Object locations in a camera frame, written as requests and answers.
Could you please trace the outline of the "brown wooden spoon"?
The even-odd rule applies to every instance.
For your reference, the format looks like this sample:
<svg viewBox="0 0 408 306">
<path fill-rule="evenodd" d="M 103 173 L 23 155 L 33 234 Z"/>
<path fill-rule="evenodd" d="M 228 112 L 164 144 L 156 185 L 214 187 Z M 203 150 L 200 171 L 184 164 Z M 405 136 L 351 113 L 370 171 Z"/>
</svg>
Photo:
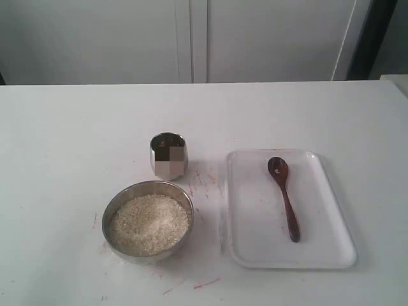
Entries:
<svg viewBox="0 0 408 306">
<path fill-rule="evenodd" d="M 288 223 L 289 237 L 292 242 L 297 243 L 300 241 L 301 237 L 300 228 L 286 189 L 286 182 L 289 175 L 289 167 L 285 160 L 283 160 L 281 157 L 275 156 L 268 160 L 267 168 L 268 172 L 270 173 L 274 181 L 277 183 L 282 193 L 282 197 L 284 200 L 284 208 L 286 212 L 286 219 Z"/>
</svg>

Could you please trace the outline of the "small steel cup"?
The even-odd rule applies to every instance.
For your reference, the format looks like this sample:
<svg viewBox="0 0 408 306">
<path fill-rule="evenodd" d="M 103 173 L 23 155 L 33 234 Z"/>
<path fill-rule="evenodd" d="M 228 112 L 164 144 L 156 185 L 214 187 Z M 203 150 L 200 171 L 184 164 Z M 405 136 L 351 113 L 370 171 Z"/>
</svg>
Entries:
<svg viewBox="0 0 408 306">
<path fill-rule="evenodd" d="M 176 133 L 164 132 L 150 141 L 150 165 L 154 175 L 163 180 L 184 176 L 189 163 L 187 143 Z"/>
</svg>

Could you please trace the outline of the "steel bowl of rice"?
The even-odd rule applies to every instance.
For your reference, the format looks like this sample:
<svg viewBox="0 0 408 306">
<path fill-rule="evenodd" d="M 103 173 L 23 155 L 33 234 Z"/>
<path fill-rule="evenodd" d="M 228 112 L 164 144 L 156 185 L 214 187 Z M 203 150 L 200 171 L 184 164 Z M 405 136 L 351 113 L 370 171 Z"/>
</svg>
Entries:
<svg viewBox="0 0 408 306">
<path fill-rule="evenodd" d="M 111 250 L 132 263 L 155 263 L 174 255 L 189 238 L 194 206 L 179 186 L 145 181 L 117 194 L 106 207 L 101 228 Z"/>
</svg>

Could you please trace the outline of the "white plastic tray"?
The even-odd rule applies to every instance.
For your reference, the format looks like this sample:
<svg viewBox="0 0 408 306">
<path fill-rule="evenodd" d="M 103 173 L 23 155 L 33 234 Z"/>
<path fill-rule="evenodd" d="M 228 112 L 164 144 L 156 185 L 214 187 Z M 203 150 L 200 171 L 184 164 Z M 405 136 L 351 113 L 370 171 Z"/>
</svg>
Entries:
<svg viewBox="0 0 408 306">
<path fill-rule="evenodd" d="M 300 226 L 289 237 L 281 190 L 267 169 L 289 166 L 286 188 Z M 356 249 L 320 158 L 296 149 L 236 150 L 226 158 L 226 222 L 234 260 L 247 268 L 343 269 Z"/>
</svg>

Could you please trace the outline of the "dark door frame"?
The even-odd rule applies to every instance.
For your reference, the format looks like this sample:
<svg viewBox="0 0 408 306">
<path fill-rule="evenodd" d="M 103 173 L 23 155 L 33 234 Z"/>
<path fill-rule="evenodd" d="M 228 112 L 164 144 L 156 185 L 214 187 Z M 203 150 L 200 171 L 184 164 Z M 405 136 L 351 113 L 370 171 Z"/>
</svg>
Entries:
<svg viewBox="0 0 408 306">
<path fill-rule="evenodd" d="M 396 5 L 397 0 L 370 2 L 346 80 L 368 79 Z"/>
</svg>

